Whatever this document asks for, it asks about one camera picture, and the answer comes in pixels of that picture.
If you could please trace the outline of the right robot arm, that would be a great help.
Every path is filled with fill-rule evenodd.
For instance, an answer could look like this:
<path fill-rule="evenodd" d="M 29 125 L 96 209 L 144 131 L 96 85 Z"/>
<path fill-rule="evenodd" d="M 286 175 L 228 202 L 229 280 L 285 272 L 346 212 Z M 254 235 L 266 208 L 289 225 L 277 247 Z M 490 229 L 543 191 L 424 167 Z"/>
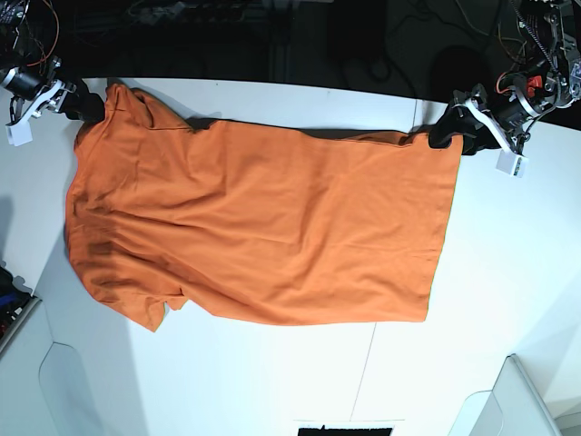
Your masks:
<path fill-rule="evenodd" d="M 44 111 L 98 124 L 105 116 L 103 99 L 83 79 L 61 71 L 62 59 L 54 53 L 60 21 L 53 4 L 44 4 L 54 19 L 54 41 L 49 47 L 28 23 L 29 1 L 1 3 L 1 88 L 12 95 L 8 125 L 24 124 Z"/>

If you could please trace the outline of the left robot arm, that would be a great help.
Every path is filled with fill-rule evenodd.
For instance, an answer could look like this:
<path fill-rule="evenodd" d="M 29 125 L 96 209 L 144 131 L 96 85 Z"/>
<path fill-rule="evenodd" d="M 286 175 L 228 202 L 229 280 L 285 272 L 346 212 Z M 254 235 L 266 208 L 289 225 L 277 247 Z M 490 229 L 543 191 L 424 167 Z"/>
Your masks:
<path fill-rule="evenodd" d="M 532 127 L 580 100 L 580 4 L 504 1 L 516 17 L 519 49 L 496 79 L 456 83 L 428 144 L 445 149 L 463 139 L 463 153 L 505 149 L 522 154 Z"/>

